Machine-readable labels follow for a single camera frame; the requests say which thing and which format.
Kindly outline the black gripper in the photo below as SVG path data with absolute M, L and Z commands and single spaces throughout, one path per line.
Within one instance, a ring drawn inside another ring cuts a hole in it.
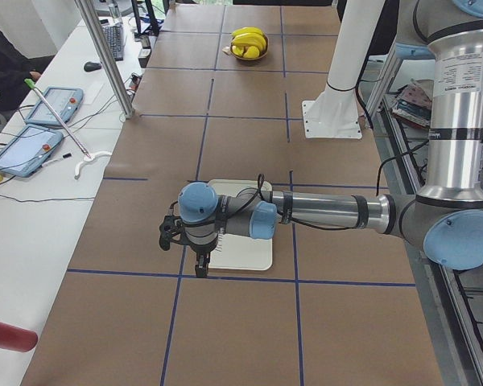
M 197 253 L 195 264 L 196 277 L 206 278 L 208 276 L 210 253 L 218 245 L 218 234 L 216 232 L 212 232 L 206 236 L 196 236 L 187 232 L 186 237 L 188 239 L 188 245 L 195 253 Z

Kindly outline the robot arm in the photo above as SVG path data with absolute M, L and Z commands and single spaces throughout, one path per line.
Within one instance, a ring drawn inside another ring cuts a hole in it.
M 270 239 L 278 224 L 325 231 L 372 228 L 400 237 L 450 269 L 483 264 L 483 1 L 403 1 L 397 47 L 435 59 L 425 184 L 414 195 L 320 195 L 246 188 L 218 195 L 182 189 L 160 225 L 159 245 L 189 246 L 205 277 L 221 234 Z

